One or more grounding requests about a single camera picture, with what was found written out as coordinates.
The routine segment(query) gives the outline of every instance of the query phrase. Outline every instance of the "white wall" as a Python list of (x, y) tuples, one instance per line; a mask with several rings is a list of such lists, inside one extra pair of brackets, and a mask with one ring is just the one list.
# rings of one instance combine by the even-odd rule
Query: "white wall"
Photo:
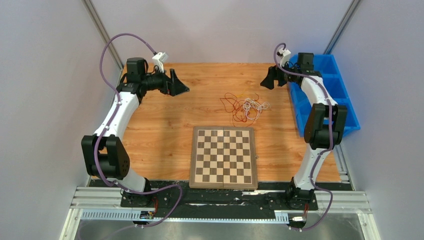
[(79, 0), (2, 1), (0, 26), (0, 239), (56, 240), (88, 179), (81, 138), (112, 102), (104, 44)]
[(343, 140), (384, 240), (423, 239), (424, 1), (364, 0), (335, 55), (361, 130)]
[[(286, 42), (292, 52), (322, 54), (351, 0), (93, 0), (110, 36), (133, 33), (168, 62), (270, 63)], [(136, 39), (117, 39), (121, 59), (152, 54)]]

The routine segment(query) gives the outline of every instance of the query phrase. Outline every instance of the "wooden table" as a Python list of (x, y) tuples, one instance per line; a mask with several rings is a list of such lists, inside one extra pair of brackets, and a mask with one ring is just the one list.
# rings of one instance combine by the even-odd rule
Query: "wooden table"
[[(133, 114), (123, 137), (132, 168), (151, 180), (188, 180), (193, 127), (232, 126), (220, 98), (229, 92), (268, 102), (251, 125), (256, 139), (259, 181), (290, 181), (302, 162), (306, 143), (299, 137), (287, 86), (260, 86), (271, 63), (169, 63), (190, 92), (171, 97), (149, 91)], [(248, 123), (238, 123), (245, 127)], [(340, 181), (331, 153), (317, 177)]]

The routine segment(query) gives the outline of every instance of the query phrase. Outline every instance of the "blue plastic tray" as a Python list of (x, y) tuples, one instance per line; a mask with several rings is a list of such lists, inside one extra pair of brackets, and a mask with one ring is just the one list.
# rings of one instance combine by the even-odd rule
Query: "blue plastic tray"
[[(290, 62), (296, 63), (298, 61), (298, 55), (294, 55)], [(327, 89), (330, 96), (339, 104), (347, 107), (347, 118), (344, 126), (343, 137), (359, 130), (357, 116), (352, 106), (351, 100), (349, 99), (348, 92), (346, 91), (345, 84), (343, 84), (342, 76), (337, 67), (336, 60), (333, 55), (314, 55), (313, 57), (314, 70), (319, 71), (322, 75), (324, 86)], [(294, 113), (296, 115), (296, 124), (301, 137), (304, 136), (305, 125), (308, 121), (309, 113), (311, 112), (311, 104), (306, 97), (306, 94), (299, 88), (296, 83), (289, 82), (288, 88), (290, 90), (291, 101), (294, 106)]]

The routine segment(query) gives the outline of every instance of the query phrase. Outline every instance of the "robotic arm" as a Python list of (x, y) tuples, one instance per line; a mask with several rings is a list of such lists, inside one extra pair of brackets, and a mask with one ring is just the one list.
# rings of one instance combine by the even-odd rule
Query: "robotic arm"
[[(141, 104), (147, 91), (159, 90), (165, 95), (177, 96), (190, 90), (178, 79), (174, 69), (170, 69), (170, 76), (166, 75), (163, 66), (166, 58), (166, 53), (162, 52), (153, 57), (155, 63), (153, 72), (148, 72), (149, 65), (144, 58), (134, 57), (127, 60), (127, 73), (122, 76), (116, 88), (120, 96), (118, 111), (115, 112), (115, 105), (118, 103), (118, 97), (115, 96), (114, 104), (101, 126), (93, 135), (85, 135), (81, 141), (85, 166), (89, 175), (100, 178), (94, 158), (96, 154), (101, 170), (109, 181), (117, 182), (124, 188), (136, 192), (150, 191), (148, 180), (138, 175), (130, 167), (130, 158), (121, 139), (131, 116)], [(105, 126), (108, 126), (107, 131), (100, 140), (98, 151), (95, 152), (95, 143)]]
[[(261, 86), (270, 90), (274, 88), (274, 80), (281, 87), (287, 82), (296, 83), (306, 94), (311, 111), (304, 129), (304, 140), (308, 144), (300, 169), (291, 179), (286, 191), (285, 201), (291, 208), (304, 208), (314, 198), (314, 182), (318, 172), (330, 151), (330, 147), (340, 144), (343, 137), (347, 117), (347, 107), (338, 104), (324, 87), (320, 72), (314, 71), (314, 54), (299, 53), (297, 63), (289, 65), (290, 51), (284, 48), (278, 50), (279, 66), (271, 66)], [(332, 142), (330, 144), (329, 114), (331, 114)]]

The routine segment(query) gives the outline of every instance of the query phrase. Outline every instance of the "wooden chessboard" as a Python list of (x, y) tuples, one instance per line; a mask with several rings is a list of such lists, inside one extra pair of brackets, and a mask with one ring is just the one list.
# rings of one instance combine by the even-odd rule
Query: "wooden chessboard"
[(195, 127), (189, 185), (202, 189), (257, 189), (253, 128)]

